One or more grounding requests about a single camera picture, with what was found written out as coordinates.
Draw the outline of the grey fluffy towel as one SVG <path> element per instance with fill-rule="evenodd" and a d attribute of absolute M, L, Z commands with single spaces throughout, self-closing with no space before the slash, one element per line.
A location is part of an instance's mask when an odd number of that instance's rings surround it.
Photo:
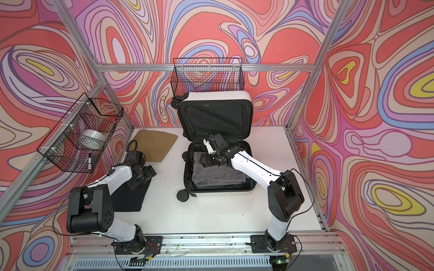
<path fill-rule="evenodd" d="M 196 187 L 212 187 L 238 185 L 246 182 L 246 176 L 233 168 L 226 166 L 203 167 L 200 163 L 204 152 L 193 153 L 192 182 Z"/>

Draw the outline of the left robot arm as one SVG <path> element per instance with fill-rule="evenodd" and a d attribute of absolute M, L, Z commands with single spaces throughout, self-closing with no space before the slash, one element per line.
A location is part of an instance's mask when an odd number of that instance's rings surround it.
<path fill-rule="evenodd" d="M 118 253 L 142 253 L 146 240 L 141 227 L 116 213 L 139 212 L 155 176 L 152 166 L 129 161 L 114 166 L 95 182 L 73 189 L 68 200 L 67 231 L 111 238 Z"/>

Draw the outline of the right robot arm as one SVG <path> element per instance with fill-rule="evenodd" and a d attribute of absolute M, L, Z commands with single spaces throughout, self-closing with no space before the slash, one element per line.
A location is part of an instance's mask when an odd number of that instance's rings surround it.
<path fill-rule="evenodd" d="M 267 202 L 272 214 L 264 234 L 266 248 L 276 251 L 288 237 L 287 229 L 293 214 L 305 201 L 295 174 L 280 172 L 254 159 L 238 145 L 229 144 L 221 134 L 206 134 L 203 139 L 207 154 L 201 155 L 203 167 L 226 166 L 235 169 L 267 191 Z"/>

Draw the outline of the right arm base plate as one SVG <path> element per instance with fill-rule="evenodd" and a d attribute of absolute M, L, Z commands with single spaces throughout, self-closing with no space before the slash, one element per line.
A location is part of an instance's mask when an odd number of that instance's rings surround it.
<path fill-rule="evenodd" d="M 288 253 L 297 252 L 295 236 L 286 234 L 281 240 L 276 241 L 268 234 L 251 235 L 250 242 L 246 243 L 252 248 L 253 253 Z"/>

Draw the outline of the black and white suitcase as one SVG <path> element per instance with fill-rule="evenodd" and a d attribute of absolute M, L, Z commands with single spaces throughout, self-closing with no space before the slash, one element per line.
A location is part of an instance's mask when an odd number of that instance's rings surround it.
<path fill-rule="evenodd" d="M 200 163 L 207 152 L 204 142 L 211 139 L 252 154 L 245 141 L 253 120 L 250 94 L 244 90 L 189 92 L 174 96 L 171 106 L 177 111 L 183 136 L 190 141 L 183 153 L 185 191 L 192 196 L 252 191 L 256 182 L 241 172 L 225 166 L 204 168 Z"/>

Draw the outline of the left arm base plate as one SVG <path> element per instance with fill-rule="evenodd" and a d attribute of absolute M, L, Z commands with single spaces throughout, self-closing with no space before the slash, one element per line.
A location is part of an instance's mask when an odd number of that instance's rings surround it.
<path fill-rule="evenodd" d="M 129 242 L 113 242 L 112 246 L 117 255 L 148 255 L 160 254 L 162 249 L 162 236 L 145 236 L 143 240 Z"/>

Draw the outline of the black garment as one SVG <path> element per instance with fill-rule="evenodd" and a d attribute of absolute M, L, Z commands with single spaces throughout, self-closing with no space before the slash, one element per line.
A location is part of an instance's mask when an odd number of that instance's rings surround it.
<path fill-rule="evenodd" d="M 107 180 L 110 199 L 115 212 L 139 212 L 151 179 L 140 180 L 126 173 L 109 177 Z"/>

